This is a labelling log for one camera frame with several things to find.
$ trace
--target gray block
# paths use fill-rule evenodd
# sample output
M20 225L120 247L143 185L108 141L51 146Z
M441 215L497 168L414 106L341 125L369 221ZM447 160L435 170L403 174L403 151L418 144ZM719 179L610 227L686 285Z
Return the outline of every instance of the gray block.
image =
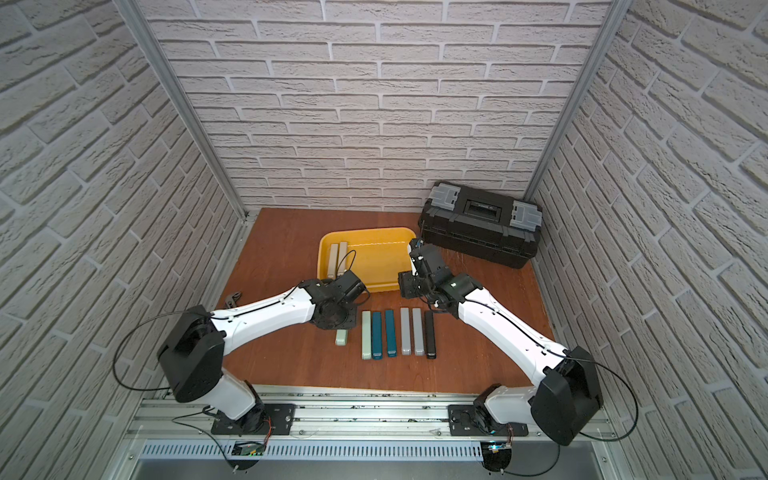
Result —
M408 307L400 309L400 345L403 355L411 354L411 318Z
M420 308L413 309L413 350L417 356L424 356L424 329Z

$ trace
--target rectangular block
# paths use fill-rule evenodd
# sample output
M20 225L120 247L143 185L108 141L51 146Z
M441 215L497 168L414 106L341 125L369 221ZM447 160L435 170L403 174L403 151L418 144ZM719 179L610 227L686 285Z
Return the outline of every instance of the rectangular block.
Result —
M378 135L379 124L373 123L292 123L291 131L295 134L335 134L335 135Z
M277 77L375 77L376 64L372 62L340 61L273 61Z
M432 118L432 112L429 110L342 110L340 113L342 121L429 123L429 120Z
M413 352L424 356L424 330L422 329L422 310L413 309Z
M507 61L548 63L554 46L544 45L446 45L445 61Z
M437 80L336 80L339 92L436 94Z
M142 12L148 17L175 17L175 18L194 18L192 5L185 0L167 0L165 2L156 2L155 0L140 0Z
M549 137L551 128L532 125L477 125L476 137Z
M295 22L259 22L262 40L284 41L376 41L373 25Z
M330 78L231 78L235 91L335 91Z
M470 124L384 124L385 135L469 135Z
M229 93L230 86L227 83L227 79L224 77L179 77L181 87L187 93L200 93L200 92L226 92Z
M335 43L332 50L333 59L343 61L437 61L439 60L440 47L438 45L349 45Z
M560 111L565 99L556 97L484 97L480 108L482 110L549 110Z
M394 148L384 147L383 157L394 158L466 158L465 148Z
M409 308L400 309L400 345L403 355L411 354L411 317Z
M535 95L541 90L540 81L503 80L443 80L440 93L447 95Z
M496 64L491 65L488 78L504 80L575 80L578 65L527 65Z
M697 57L685 48L679 47L648 27L635 35L632 45L637 50L669 68L694 89L701 88L717 70L708 61Z
M108 129L103 117L91 114L66 134L59 137L43 155L6 177L0 188L20 204L33 200L52 180L61 178L61 169L75 159Z
M483 78L485 64L382 63L382 78Z
M293 147L217 147L216 152L224 158L295 157Z
M301 145L305 147L309 145L341 145L341 138L335 135L254 135L251 138L253 139L253 144L258 146Z
M345 346L346 345L346 337L347 337L347 330L337 330L336 331L336 346Z
M279 107L275 94L189 94L195 107Z
M319 3L309 0L197 0L196 3L203 18L323 20Z
M339 115L335 110L326 109L273 109L273 108L244 108L243 119L251 121L338 121Z
M516 137L432 137L429 144L434 148L440 147L469 147L469 148L515 148Z
M173 60L170 64L180 77L270 74L266 62L258 60Z
M283 106L288 108L377 108L379 97L363 94L286 94L283 95Z
M18 88L0 94L0 110L5 112L3 118L0 118L0 131L31 117L74 89L74 82L68 78L66 72L61 67L56 67L26 81Z
M136 41L131 32L127 27L120 27L67 61L67 71L78 83L83 83L134 45Z
M684 128L672 133L668 144L717 193L727 199L761 233L768 233L768 194L743 175L726 168L719 155Z
M439 2L326 2L326 20L440 22Z
M477 107L477 97L427 97L421 95L384 95L384 108L465 108L474 110Z
M768 102L764 90L721 71L704 91L707 98L728 110L753 131L768 132L768 112L759 105Z
M397 356L397 337L395 336L394 310L385 310L384 320L386 323L386 355L390 358L396 357Z
M105 3L83 15L97 35L104 35L123 24L123 18L114 3Z
M0 70L0 90L19 83L95 41L96 35L87 33L90 30L88 23L79 18L75 22L46 29L40 35L17 43L13 48L4 49L0 53L0 64L3 65Z
M371 352L374 360L384 358L382 354L382 313L373 312L371 320Z
M330 251L328 253L328 277L330 279L336 278L336 264L339 260L339 244L331 243Z
M371 359L371 312L362 312L362 359Z
M424 314L424 340L428 359L437 358L437 345L435 344L435 318L432 311Z
M575 25L502 25L498 29L496 41L499 43L529 42L553 44L591 45L598 26Z
M37 114L28 126L43 141L50 142L122 87L120 75L114 69L106 71Z
M122 88L117 94L112 95L101 105L101 113L114 124L125 116L131 109L143 101L148 94L157 86L157 78L151 68L144 70L125 88Z
M280 60L330 59L328 44L325 43L217 41L216 49L222 58L253 58L256 60L269 60L271 58L278 58Z
M697 16L683 36L685 45L691 45L705 55L714 58L751 81L768 87L768 65L765 62L766 44L758 39L744 38L740 33L725 25ZM702 71L692 74L701 80L705 74L712 75L713 69L708 62L692 61L689 68L701 65ZM700 87L701 81L693 85Z
M0 140L0 177L37 155L45 145L27 127L19 127Z
M608 10L607 3L577 3L571 12L571 23L576 25L601 25L605 12Z
M738 158L754 140L752 134L702 101L671 75L659 75L649 93L730 159Z
M589 53L589 47L569 47L563 45L558 50L557 56L554 57L554 62L581 64L587 57L587 53Z
M473 148L469 154L469 159L470 160L537 161L540 156L541 156L541 151L539 150L505 150L505 149L495 149L495 148Z
M568 6L545 3L452 2L448 6L451 22L562 22Z
M489 43L493 36L492 25L381 25L381 40L392 42L436 43L455 41Z
M244 22L210 22L190 20L150 22L160 40L256 40L253 24Z
M378 148L298 147L300 157L378 157Z
M206 121L203 123L209 134L285 134L284 123L271 121Z
M638 0L632 5L631 11L671 37L677 37L682 33L692 16L690 12L671 2L654 2L653 0Z

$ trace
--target yellow tray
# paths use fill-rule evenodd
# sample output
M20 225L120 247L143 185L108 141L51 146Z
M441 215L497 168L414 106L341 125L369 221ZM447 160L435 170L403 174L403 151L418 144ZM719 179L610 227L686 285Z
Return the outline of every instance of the yellow tray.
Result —
M413 230L405 227L369 228L331 232L323 237L317 251L317 278L328 277L328 256L333 243L347 242L347 251L355 250L346 258L349 268L356 255L352 271L370 292L397 290L397 274L411 269L408 243L416 238Z

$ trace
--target black cable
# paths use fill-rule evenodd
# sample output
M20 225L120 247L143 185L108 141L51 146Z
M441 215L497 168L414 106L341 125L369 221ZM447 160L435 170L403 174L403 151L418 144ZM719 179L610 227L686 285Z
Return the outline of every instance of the black cable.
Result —
M352 252L355 253L355 256L352 257L352 261L349 262L349 268L347 270L351 270L352 269L352 265L355 264L355 258L357 258L357 250L354 250L354 249L352 249L349 252L347 252L346 255L344 257L341 257L339 259L339 261L336 263L336 271L333 273L333 278L337 278L339 276L339 266L341 265L341 262L343 262L344 259L347 258L349 256L349 254L352 253Z
M236 315L225 316L225 317L212 316L211 319L214 319L214 320L229 320L229 319L237 318L238 316L241 316L241 315L245 315L246 313L258 312L259 310L265 309L268 306L274 306L274 305L277 305L278 303L285 302L286 298L291 296L291 293L296 291L296 289L299 288L300 284L301 284L301 282L298 282L296 285L294 285L293 288L283 298L281 298L280 300L275 300L274 302L268 303L267 305L258 306L258 307L256 307L253 310L248 310L247 312L240 312L240 313L238 313Z
M368 290L368 287L367 287L367 286L363 286L363 287L366 289L366 293L368 293L368 297L367 297L365 300L363 300L362 302L360 302L360 303L355 303L355 306L362 306L362 305L365 305L365 304L368 302L368 300L370 300L370 299L371 299L371 291L370 291L370 290Z
M575 360L577 362L589 362L589 363L593 363L593 364L595 364L597 366L600 366L603 369L607 370L611 375L613 375L617 379L619 379L619 382L623 383L624 386L627 387L627 390L629 390L629 394L632 396L632 401L634 402L634 420L632 421L632 426L629 428L629 430L627 430L627 433L624 433L623 435L618 436L615 439L601 439L599 437L593 437L592 435L587 435L586 433L579 432L583 436L587 437L588 439L596 440L598 442L618 442L620 440L624 440L625 438L627 438L634 431L634 429L637 427L637 419L640 418L640 402L637 401L637 395L634 394L634 390L632 389L632 387L629 386L629 383L627 383L626 380L621 378L621 376L618 373L614 372L613 370L611 370L607 366L603 365L602 363L598 362L597 360L577 359L577 358L574 358L572 356L558 355L557 353L552 352L549 349L547 349L547 351L549 353L551 353L552 355L554 355L554 356L559 356L562 359Z
M535 343L536 345L541 347L544 351L549 352L552 355L560 357L562 359L574 360L576 362L589 362L589 363L593 363L593 364L595 364L595 365L597 365L597 366L607 370L611 375L613 375L617 379L619 379L619 381L621 383L623 383L625 387L627 387L627 390L629 390L629 393L632 396L632 400L634 401L634 420L632 422L632 426L629 428L629 430L626 433L624 433L623 435L621 435L621 436L619 436L619 437L617 437L615 439L601 439L599 437L593 437L592 435L587 435L586 433L581 433L581 432L579 432L579 433L581 433L583 436L587 437L588 439L596 440L598 442L618 442L620 440L624 440L625 438L627 438L634 431L635 427L637 427L637 420L640 418L640 402L637 401L637 396L634 394L634 390L632 389L632 387L629 386L629 383L627 383L627 381L624 380L618 373L614 372L613 370L611 370L607 366L603 365L602 363L598 362L597 360L577 359L577 358L574 358L572 356L560 355L559 353L555 353L555 352L551 351L550 349L544 347L539 342L537 342L532 336L528 335L528 333L525 332L525 330L520 328L520 326L517 325L515 322L511 321L504 313L497 312L497 311L493 310L490 306L485 305L482 302L478 302L477 300L466 299L466 301L477 303L479 305L483 305L485 308L491 310L493 313L497 313L498 315L502 316L503 319L507 320L512 325L517 327L517 329L520 330L523 333L523 335L527 336L533 343Z
M125 385L119 378L118 378L118 357L121 353L123 353L125 343L128 341L129 338L131 338L131 335L133 335L136 330L141 328L144 325L147 325L149 322L153 322L159 318L162 318L164 316L170 316L170 315L177 315L187 313L186 310L179 310L177 312L169 312L169 313L162 313L158 316L153 316L149 320L145 320L142 323L139 323L136 325L130 332L128 332L123 339L120 341L120 344L118 345L117 349L114 351L114 357L112 358L112 376L114 377L115 381L118 383L119 386L123 387L124 389L133 390L134 392L159 392L161 390L168 390L170 387L162 387L159 389L137 389L132 386Z
M537 345L539 348L542 348L542 349L546 349L546 348L545 348L545 347L544 347L542 344L540 344L539 342L537 342L535 338L533 338L532 336L528 335L528 332L526 332L525 330L523 330L522 328L520 328L520 326L519 326L518 324L516 324L515 322L511 321L511 320L510 320L510 319L509 319L509 318L508 318L508 317L507 317L507 316L506 316L504 313L501 313L501 312L497 312L495 309L493 309L493 308L491 308L490 306L488 306L488 305L484 304L483 302L478 302L477 300L470 300L470 299L465 299L465 300L466 300L467 302L472 302L472 303L477 303L478 305L483 305L483 306L484 306L485 308L487 308L488 310L491 310L491 312L492 312L494 315L496 315L496 314L500 315L500 316L501 316L503 319L505 319L505 320L507 320L508 322L510 322L510 323L511 323L511 324L512 324L512 325L513 325L513 326L514 326L516 329L520 330L520 332L521 332L523 335L527 336L527 337L528 337L528 338L529 338L529 339L530 339L530 340L531 340L533 343L535 343L535 344L536 344L536 345Z
M212 406L208 405L208 406L204 407L204 408L203 408L203 410L202 410L201 412L190 413L189 415L180 415L180 416L176 417L175 419L172 419L171 421L172 421L173 423L177 424L177 425L183 425L183 426L185 426L185 427L189 427L189 428L191 428L191 429L195 429L195 430L197 430L198 432L202 432L202 433L204 433L204 434L208 435L208 437L209 437L211 440L213 440L213 441L214 441L214 443L216 444L216 446L217 446L217 447L219 447L219 452L221 452L221 456L223 456L223 457L224 457L224 461L225 461L225 462L226 462L226 463L227 463L227 464L228 464L230 467L232 467L232 468L237 468L237 464L236 464L235 462L233 462L232 460L229 460L229 459L227 458L227 454L224 452L224 449L221 447L221 444L219 443L219 441L218 441L218 440L216 440L216 439L214 438L214 436L213 436L213 435L211 435L211 434L210 434L209 432L207 432L206 430L203 430L203 429L201 429L201 428L198 428L198 427L196 427L196 426L194 426L194 425L190 425L190 424L188 424L188 423L177 422L177 420L178 420L178 419L183 419L183 418L186 418L186 417L191 417L191 416L200 415L200 414L204 414L204 415L208 415L208 416L213 416L213 415L210 415L210 413L209 413L209 412L210 412L211 410L213 410L213 409L214 409L214 408L213 408Z
M448 310L444 310L444 309L436 310L436 309L432 308L432 304L430 302L426 301L424 296L420 296L419 300L421 300L422 302L426 303L427 306L429 307L429 311L432 312L432 313L450 313Z
M538 476L541 476L541 475L549 472L550 470L552 470L554 468L555 465L558 464L558 460L560 460L560 444L559 443L555 443L555 445L558 446L558 454L554 457L554 462L552 462L552 465L549 465L549 468L547 468L543 472L539 472L539 473L514 473L514 472L507 472L506 470L504 470L504 473L508 473L509 475L514 475L515 477L538 477Z

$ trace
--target wooden table surface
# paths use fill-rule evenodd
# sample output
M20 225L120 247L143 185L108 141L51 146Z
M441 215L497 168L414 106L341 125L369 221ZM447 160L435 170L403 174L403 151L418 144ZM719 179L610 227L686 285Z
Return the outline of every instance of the wooden table surface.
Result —
M316 277L317 247L328 232L408 227L418 233L418 214L339 210L261 210L219 302L240 291L239 305L277 295L301 280ZM515 270L451 250L443 250L454 274L473 276L511 312L543 335L552 332L533 268ZM254 384L323 386L417 392L480 393L492 383L529 386L528 377L491 341L461 320L435 315L437 359L400 352L401 306L426 305L405 300L399 291L374 293L360 310L395 310L398 356L361 358L361 321L349 331L346 346L336 332L309 323L260 337L224 358L224 367Z

